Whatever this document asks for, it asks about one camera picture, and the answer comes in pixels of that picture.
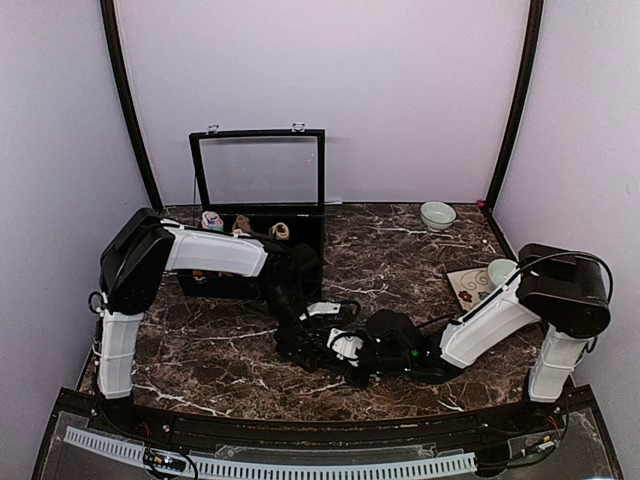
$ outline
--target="black pole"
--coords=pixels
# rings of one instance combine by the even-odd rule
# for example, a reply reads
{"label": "black pole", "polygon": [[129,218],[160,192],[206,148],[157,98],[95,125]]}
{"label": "black pole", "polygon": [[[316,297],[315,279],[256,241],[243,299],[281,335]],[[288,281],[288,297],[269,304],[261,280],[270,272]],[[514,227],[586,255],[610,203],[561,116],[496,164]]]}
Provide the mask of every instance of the black pole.
{"label": "black pole", "polygon": [[111,68],[113,69],[113,77],[116,81],[116,89],[120,97],[120,106],[122,107],[122,115],[127,124],[129,131],[129,139],[133,147],[133,153],[142,175],[142,181],[147,190],[151,206],[157,210],[162,210],[162,200],[160,192],[156,185],[149,156],[142,140],[140,125],[138,124],[138,116],[133,106],[133,97],[129,88],[129,80],[127,78],[127,70],[124,65],[124,56],[122,55],[122,45],[120,44],[120,35],[118,34],[118,21],[116,18],[116,10],[113,0],[101,0],[102,20],[104,22],[104,33],[107,38],[107,46],[109,48],[109,57],[111,57]]}
{"label": "black pole", "polygon": [[502,146],[500,147],[500,154],[498,155],[496,168],[493,172],[491,185],[489,186],[489,191],[487,192],[487,197],[484,201],[484,208],[489,214],[491,214],[496,206],[496,202],[498,201],[500,189],[502,188],[504,177],[506,176],[507,168],[509,167],[509,160],[513,153],[513,146],[516,143],[518,127],[520,126],[524,103],[527,99],[527,91],[529,90],[529,81],[531,80],[531,71],[533,70],[533,60],[536,56],[543,5],[544,0],[531,0],[529,5],[527,31],[524,37],[520,70],[518,71],[518,80],[516,81],[516,89],[513,94],[509,120],[507,121],[507,128],[505,129],[504,138],[502,139]]}

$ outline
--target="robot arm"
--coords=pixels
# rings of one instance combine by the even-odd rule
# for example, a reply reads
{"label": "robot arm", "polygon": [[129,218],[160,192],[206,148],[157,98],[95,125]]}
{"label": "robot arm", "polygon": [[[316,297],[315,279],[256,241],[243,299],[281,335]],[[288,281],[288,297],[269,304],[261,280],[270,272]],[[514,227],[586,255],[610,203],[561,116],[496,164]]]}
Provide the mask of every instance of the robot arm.
{"label": "robot arm", "polygon": [[[268,252],[260,240],[191,229],[139,210],[101,256],[102,341],[98,387],[107,399],[131,393],[138,326],[165,271],[205,270],[258,277]],[[275,265],[287,271],[285,261]]]}
{"label": "robot arm", "polygon": [[136,333],[165,271],[255,278],[278,322],[278,353],[309,371],[336,370],[359,387],[374,373],[446,382],[507,336],[543,320],[549,330],[528,390],[534,401],[553,402],[585,346],[610,321],[595,261],[532,244],[520,252],[520,268],[509,280],[432,335],[423,336],[408,316],[390,310],[372,315],[364,330],[346,332],[327,326],[322,314],[328,312],[311,314],[296,289],[300,265],[314,262],[317,255],[305,245],[285,249],[259,237],[189,228],[139,210],[100,258],[102,306],[94,308],[102,317],[100,392],[109,400],[131,394]]}
{"label": "robot arm", "polygon": [[529,376],[528,393],[531,400],[554,402],[586,346],[609,325],[600,265],[535,244],[523,248],[520,264],[533,267],[521,267],[442,332],[441,358],[464,369],[515,331],[544,320],[549,329]]}

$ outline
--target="bowl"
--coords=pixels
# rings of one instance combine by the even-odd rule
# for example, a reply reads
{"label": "bowl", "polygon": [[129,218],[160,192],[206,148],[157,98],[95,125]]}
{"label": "bowl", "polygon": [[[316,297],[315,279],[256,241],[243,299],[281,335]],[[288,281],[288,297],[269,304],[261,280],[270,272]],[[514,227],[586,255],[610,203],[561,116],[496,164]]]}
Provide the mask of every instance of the bowl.
{"label": "bowl", "polygon": [[514,270],[518,267],[518,264],[513,260],[506,258],[499,258],[489,264],[487,273],[489,274],[489,280],[493,283],[493,286],[498,288],[511,276]]}
{"label": "bowl", "polygon": [[456,219],[456,211],[446,203],[427,202],[420,207],[420,216],[432,232],[445,230]]}

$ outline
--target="marble countertop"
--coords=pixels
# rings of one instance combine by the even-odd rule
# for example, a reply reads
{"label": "marble countertop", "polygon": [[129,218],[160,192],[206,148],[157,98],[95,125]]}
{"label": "marble countertop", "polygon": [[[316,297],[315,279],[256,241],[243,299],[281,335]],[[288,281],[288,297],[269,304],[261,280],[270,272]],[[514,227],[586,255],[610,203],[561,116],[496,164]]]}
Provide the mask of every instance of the marble countertop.
{"label": "marble countertop", "polygon": [[[427,232],[416,204],[327,206],[324,298],[362,304],[358,322],[380,308],[416,324],[461,308],[446,272],[503,256],[475,205],[455,205],[444,233]],[[191,207],[166,216],[192,223]],[[185,297],[163,279],[138,332],[135,401],[188,413],[287,421],[383,420],[483,409],[519,401],[542,343],[526,327],[443,385],[376,378],[367,390],[328,371],[308,373],[275,352],[275,321],[263,302]],[[429,325],[427,333],[442,324]],[[92,366],[81,390],[91,390]]]}

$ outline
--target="white cable tray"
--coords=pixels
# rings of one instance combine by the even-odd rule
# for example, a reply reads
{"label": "white cable tray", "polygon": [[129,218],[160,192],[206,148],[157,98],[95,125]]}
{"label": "white cable tray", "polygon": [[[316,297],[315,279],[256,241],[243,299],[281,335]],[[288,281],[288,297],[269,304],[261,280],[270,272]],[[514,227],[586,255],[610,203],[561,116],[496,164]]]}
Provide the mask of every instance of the white cable tray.
{"label": "white cable tray", "polygon": [[[140,442],[110,438],[75,427],[67,427],[64,441],[103,457],[145,468],[142,463],[145,447]],[[177,454],[171,453],[171,455],[176,459],[184,460]],[[473,453],[408,462],[338,466],[271,465],[218,460],[198,455],[189,456],[198,467],[198,476],[201,479],[212,480],[422,480],[473,473],[477,470]],[[179,473],[171,469],[156,468],[166,473]],[[182,475],[193,477],[193,469],[190,465]]]}

